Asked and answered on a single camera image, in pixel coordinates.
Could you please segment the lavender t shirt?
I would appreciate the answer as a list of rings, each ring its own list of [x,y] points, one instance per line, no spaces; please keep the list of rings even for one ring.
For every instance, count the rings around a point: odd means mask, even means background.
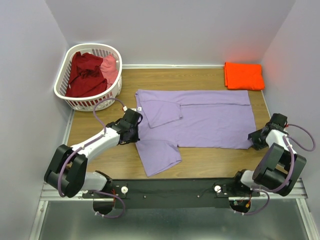
[[[142,115],[136,148],[148,177],[180,163],[180,148],[252,146],[256,124],[246,90],[139,89],[135,99]]]

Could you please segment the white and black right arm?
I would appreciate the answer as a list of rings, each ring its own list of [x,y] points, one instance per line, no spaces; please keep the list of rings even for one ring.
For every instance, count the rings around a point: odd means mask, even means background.
[[[230,191],[241,196],[252,189],[287,196],[296,184],[307,160],[291,146],[285,128],[287,117],[274,113],[262,129],[248,134],[255,150],[268,150],[254,171],[243,169],[237,172],[230,183]]]

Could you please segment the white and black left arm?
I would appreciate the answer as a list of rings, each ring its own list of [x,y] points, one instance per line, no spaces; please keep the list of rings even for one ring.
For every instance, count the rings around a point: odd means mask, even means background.
[[[142,114],[129,108],[123,117],[103,124],[103,129],[91,138],[73,146],[60,145],[44,181],[63,198],[72,198],[80,191],[94,191],[101,198],[107,197],[112,191],[112,179],[100,171],[87,172],[88,163],[110,148],[138,142],[142,119]]]

